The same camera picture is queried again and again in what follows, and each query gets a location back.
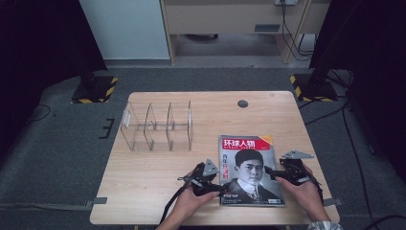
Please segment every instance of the clear acrylic organizer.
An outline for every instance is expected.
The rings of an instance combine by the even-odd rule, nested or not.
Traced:
[[[127,103],[120,129],[132,151],[189,151],[191,102]]]

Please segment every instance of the magazine cover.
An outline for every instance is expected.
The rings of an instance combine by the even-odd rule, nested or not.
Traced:
[[[276,170],[270,135],[219,137],[220,185],[228,186],[222,205],[284,206],[281,185],[263,166]]]

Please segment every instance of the sleeve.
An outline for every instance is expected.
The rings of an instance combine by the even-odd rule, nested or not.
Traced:
[[[317,221],[310,223],[307,230],[344,230],[344,228],[336,222]]]

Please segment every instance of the table hole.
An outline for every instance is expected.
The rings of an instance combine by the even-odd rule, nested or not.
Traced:
[[[248,102],[245,100],[239,100],[237,104],[239,107],[242,107],[242,108],[248,107]]]

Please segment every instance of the white wall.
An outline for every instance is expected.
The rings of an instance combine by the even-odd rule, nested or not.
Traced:
[[[79,0],[104,59],[169,59],[159,0]]]

